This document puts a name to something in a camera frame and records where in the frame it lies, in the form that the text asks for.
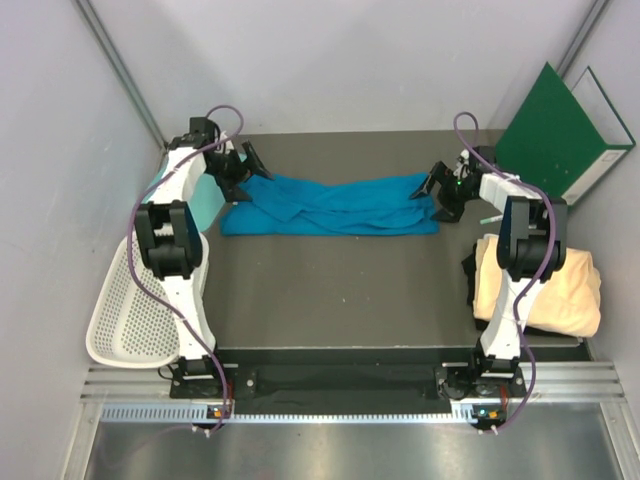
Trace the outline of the blue t shirt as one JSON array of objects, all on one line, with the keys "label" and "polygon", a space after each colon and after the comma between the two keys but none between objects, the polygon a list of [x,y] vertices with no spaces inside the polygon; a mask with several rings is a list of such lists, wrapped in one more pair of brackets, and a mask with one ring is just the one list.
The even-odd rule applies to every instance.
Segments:
[{"label": "blue t shirt", "polygon": [[249,202],[233,206],[220,220],[224,236],[403,236],[434,235],[431,197],[410,195],[423,174],[392,176],[339,185],[277,175],[245,184]]}]

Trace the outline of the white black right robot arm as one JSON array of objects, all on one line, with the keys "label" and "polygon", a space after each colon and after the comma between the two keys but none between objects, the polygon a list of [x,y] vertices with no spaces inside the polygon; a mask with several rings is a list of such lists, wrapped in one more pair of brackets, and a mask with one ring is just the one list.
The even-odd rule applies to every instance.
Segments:
[{"label": "white black right robot arm", "polygon": [[442,393],[457,400],[469,394],[520,396],[525,392],[519,367],[524,330],[544,284],[565,263],[568,206],[517,175],[498,170],[475,150],[462,151],[454,168],[436,162],[410,197],[417,200],[431,193],[440,204],[432,216],[437,222],[458,222],[466,203],[476,199],[502,215],[496,246],[501,285],[492,317],[470,364],[447,368]]}]

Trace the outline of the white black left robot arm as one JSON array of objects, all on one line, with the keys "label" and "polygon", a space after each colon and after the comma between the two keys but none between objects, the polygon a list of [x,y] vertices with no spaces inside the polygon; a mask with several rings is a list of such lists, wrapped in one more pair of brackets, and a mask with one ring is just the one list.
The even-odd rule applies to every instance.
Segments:
[{"label": "white black left robot arm", "polygon": [[226,204],[251,201],[242,187],[251,177],[273,177],[250,142],[237,150],[208,115],[192,117],[188,131],[168,146],[165,174],[133,209],[127,249],[139,253],[144,267],[159,282],[164,294],[157,301],[170,311],[176,325],[178,352],[169,362],[171,398],[227,402],[227,374],[215,354],[216,339],[201,292],[208,243],[189,207],[203,176],[214,180]]}]

